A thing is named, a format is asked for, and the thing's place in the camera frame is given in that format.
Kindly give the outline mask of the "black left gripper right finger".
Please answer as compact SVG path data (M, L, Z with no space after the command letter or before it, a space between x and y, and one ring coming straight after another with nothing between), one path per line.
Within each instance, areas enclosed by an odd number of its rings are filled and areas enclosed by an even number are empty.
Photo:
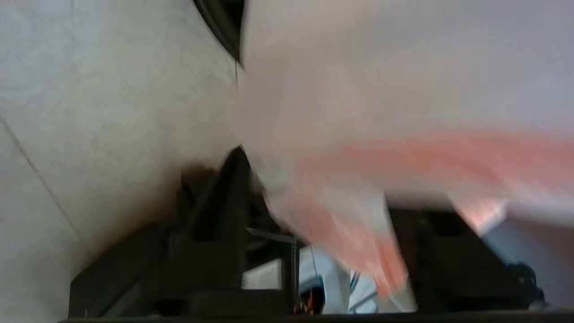
M446 197L386 196L419 311L540 310L544 292L524 262L504 262Z

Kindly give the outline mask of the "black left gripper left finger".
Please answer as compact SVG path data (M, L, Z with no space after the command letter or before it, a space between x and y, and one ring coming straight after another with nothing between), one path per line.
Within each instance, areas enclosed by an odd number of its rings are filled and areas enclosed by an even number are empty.
M161 261L168 314L295 314L300 244L271 218L238 146L219 170L182 177Z

